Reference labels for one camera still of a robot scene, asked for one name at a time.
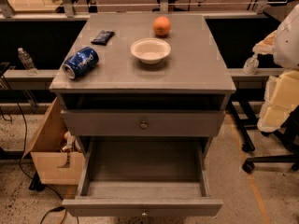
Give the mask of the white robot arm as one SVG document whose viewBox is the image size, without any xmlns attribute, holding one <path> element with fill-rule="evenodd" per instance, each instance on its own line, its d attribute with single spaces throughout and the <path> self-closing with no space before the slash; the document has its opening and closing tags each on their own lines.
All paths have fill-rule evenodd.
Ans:
<svg viewBox="0 0 299 224">
<path fill-rule="evenodd" d="M 253 47 L 257 54 L 272 54 L 274 63 L 283 67 L 278 77 L 266 82 L 264 103 L 257 127 L 271 133 L 279 129 L 299 106 L 299 5 L 296 5 L 279 27 Z"/>
</svg>

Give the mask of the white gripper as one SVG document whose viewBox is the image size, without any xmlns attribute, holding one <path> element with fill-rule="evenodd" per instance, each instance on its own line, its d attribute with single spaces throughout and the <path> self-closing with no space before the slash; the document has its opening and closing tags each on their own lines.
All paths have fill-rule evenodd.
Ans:
<svg viewBox="0 0 299 224">
<path fill-rule="evenodd" d="M 272 54 L 277 31 L 254 45 L 255 54 Z M 264 94 L 266 103 L 262 105 L 257 127 L 261 132 L 278 130 L 289 117 L 290 112 L 299 106 L 299 71 L 287 70 L 278 77 L 270 76 Z"/>
</svg>

